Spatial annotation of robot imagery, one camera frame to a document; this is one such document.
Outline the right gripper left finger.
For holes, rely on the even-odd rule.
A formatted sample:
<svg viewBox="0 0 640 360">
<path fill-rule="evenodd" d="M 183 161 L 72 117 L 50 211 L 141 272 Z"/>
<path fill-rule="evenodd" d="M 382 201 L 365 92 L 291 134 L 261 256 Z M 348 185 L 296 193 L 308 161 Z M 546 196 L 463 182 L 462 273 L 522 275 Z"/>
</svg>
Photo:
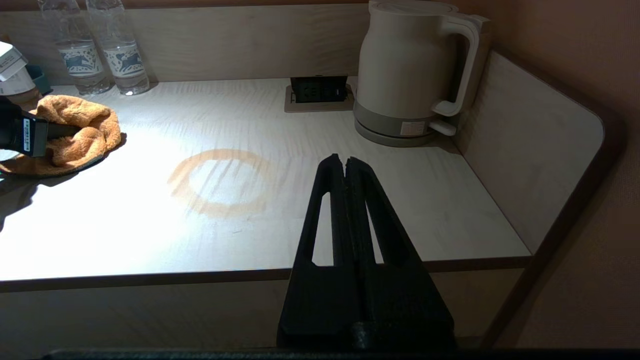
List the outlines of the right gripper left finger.
<svg viewBox="0 0 640 360">
<path fill-rule="evenodd" d="M 333 265 L 313 262 L 325 194 L 330 196 Z M 280 348 L 350 348 L 361 317 L 345 173 L 334 153 L 318 164 L 278 323 Z"/>
</svg>

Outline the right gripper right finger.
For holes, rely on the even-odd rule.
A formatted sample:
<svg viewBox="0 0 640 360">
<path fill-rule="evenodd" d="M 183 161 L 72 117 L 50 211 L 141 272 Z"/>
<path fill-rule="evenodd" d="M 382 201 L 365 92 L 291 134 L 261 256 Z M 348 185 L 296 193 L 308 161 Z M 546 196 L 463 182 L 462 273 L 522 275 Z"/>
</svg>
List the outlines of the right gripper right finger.
<svg viewBox="0 0 640 360">
<path fill-rule="evenodd" d="M 346 164 L 359 348 L 454 348 L 455 322 L 373 168 Z"/>
</svg>

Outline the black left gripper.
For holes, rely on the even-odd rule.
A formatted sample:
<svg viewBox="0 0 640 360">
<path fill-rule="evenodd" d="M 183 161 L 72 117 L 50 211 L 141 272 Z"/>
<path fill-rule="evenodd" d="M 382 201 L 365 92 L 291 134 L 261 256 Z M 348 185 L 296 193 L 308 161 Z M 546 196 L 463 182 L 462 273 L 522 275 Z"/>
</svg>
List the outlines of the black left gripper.
<svg viewBox="0 0 640 360">
<path fill-rule="evenodd" d="M 0 97 L 0 148 L 21 153 L 27 157 L 45 157 L 50 140 L 73 137 L 81 127 L 47 123 L 6 96 Z"/>
</svg>

